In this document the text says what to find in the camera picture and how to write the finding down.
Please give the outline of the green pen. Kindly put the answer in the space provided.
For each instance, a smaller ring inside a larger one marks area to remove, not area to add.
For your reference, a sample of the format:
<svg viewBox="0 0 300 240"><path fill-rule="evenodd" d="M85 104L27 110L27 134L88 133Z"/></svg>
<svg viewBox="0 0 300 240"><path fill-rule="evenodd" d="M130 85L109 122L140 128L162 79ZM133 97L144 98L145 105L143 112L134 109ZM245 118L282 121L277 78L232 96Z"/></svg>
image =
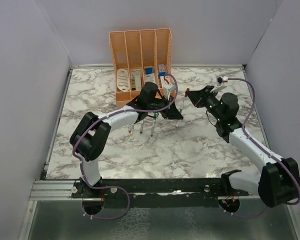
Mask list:
<svg viewBox="0 0 300 240"><path fill-rule="evenodd" d="M156 119L154 119L154 116L153 116L153 118L152 118L152 125L151 125L151 132L150 132L150 136L151 137L153 137L153 135L154 135L155 125L156 125Z"/></svg>

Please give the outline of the yellow pen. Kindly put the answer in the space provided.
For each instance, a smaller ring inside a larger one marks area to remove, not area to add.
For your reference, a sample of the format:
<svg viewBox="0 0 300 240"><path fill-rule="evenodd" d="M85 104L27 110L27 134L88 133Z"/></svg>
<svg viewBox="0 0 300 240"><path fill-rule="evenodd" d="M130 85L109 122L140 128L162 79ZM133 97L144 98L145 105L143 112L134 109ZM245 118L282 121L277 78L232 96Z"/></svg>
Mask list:
<svg viewBox="0 0 300 240"><path fill-rule="evenodd" d="M134 134L134 127L135 127L135 125L134 124L131 124L130 125L130 136L132 137L133 136L133 134Z"/></svg>

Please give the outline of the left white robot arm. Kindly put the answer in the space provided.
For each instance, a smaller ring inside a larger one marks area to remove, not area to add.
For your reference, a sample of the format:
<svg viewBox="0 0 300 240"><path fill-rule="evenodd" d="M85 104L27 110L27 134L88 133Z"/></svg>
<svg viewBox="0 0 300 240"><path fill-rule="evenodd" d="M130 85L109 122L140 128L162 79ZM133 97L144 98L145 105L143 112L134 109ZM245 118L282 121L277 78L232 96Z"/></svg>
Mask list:
<svg viewBox="0 0 300 240"><path fill-rule="evenodd" d="M85 182L83 191L87 196L96 197L101 190L97 158L103 152L109 134L124 127L141 122L149 113L157 113L166 120L182 120L184 117L175 105L178 85L170 83L164 87L165 96L157 98L158 86L147 82L139 95L122 108L95 115L87 112L70 137L72 154L80 160L81 179Z"/></svg>

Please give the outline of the blue pen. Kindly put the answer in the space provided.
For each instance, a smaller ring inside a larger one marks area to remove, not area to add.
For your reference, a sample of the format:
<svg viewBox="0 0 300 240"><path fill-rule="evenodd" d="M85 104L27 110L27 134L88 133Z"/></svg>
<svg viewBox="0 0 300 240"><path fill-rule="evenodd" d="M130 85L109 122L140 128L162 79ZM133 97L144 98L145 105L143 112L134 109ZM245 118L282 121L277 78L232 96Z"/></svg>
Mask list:
<svg viewBox="0 0 300 240"><path fill-rule="evenodd" d="M140 134L143 133L143 130L144 130L144 123L145 123L145 121L142 120L142 121L141 121L141 125L140 125L140 131L139 131Z"/></svg>

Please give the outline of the red pen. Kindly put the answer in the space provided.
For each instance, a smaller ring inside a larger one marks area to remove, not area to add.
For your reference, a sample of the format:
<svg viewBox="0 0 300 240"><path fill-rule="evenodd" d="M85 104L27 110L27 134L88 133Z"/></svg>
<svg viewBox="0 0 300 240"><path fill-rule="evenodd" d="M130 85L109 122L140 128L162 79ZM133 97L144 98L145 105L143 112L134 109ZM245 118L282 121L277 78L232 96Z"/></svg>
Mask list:
<svg viewBox="0 0 300 240"><path fill-rule="evenodd" d="M182 112L183 112L184 104L185 104L185 99L182 101L182 104L181 104L180 109L179 109L179 112L180 112L181 114L182 114ZM176 128L176 129L177 129L178 126L179 126L179 122L180 122L180 119L178 119L178 120L176 121L176 124L175 124L175 128Z"/></svg>

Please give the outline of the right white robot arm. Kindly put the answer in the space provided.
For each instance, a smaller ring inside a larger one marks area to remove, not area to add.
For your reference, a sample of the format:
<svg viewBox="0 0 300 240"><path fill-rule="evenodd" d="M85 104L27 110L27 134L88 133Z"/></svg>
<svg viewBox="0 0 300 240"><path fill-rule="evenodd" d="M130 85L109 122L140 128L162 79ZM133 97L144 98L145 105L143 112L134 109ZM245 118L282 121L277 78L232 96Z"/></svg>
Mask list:
<svg viewBox="0 0 300 240"><path fill-rule="evenodd" d="M219 189L230 196L237 190L258 195L270 208L280 204L300 202L300 175L298 163L291 157L270 151L254 138L238 120L238 97L230 92L217 99L212 85L201 90L188 90L185 95L196 108L206 108L216 119L215 129L227 143L241 151L260 171L260 176L232 170L222 174Z"/></svg>

